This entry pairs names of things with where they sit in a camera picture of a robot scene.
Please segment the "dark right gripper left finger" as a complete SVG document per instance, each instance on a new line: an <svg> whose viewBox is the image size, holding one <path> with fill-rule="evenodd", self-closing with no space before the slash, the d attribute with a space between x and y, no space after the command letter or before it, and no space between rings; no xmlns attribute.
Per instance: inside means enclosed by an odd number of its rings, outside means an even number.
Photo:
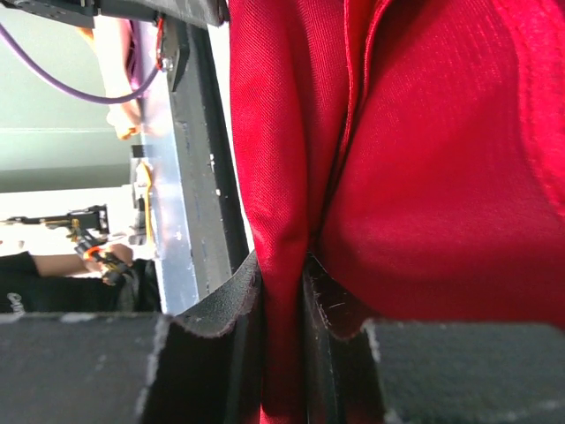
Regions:
<svg viewBox="0 0 565 424"><path fill-rule="evenodd" d="M261 274L250 254L182 314L36 313L3 291L4 423L256 423Z"/></svg>

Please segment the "red cloth napkin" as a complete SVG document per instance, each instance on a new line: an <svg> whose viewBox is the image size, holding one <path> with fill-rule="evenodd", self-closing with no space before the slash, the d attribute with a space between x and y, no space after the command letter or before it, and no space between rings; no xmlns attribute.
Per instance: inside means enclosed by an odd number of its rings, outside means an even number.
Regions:
<svg viewBox="0 0 565 424"><path fill-rule="evenodd" d="M232 1L264 423L306 420L305 257L392 320L564 323L561 1Z"/></svg>

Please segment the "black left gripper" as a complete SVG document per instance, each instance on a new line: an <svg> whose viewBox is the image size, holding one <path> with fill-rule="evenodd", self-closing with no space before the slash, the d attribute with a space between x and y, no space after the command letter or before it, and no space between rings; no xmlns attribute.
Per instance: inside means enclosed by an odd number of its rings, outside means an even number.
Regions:
<svg viewBox="0 0 565 424"><path fill-rule="evenodd" d="M224 0L1 0L1 5L88 29L94 27L95 10L104 16L142 21L163 15L198 27L220 27L230 20L228 3Z"/></svg>

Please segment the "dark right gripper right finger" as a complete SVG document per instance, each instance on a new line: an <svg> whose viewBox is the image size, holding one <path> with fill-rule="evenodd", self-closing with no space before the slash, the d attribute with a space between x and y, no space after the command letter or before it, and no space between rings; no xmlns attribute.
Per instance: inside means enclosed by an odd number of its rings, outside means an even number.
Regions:
<svg viewBox="0 0 565 424"><path fill-rule="evenodd" d="M561 423L564 335L537 324L383 320L308 257L311 423Z"/></svg>

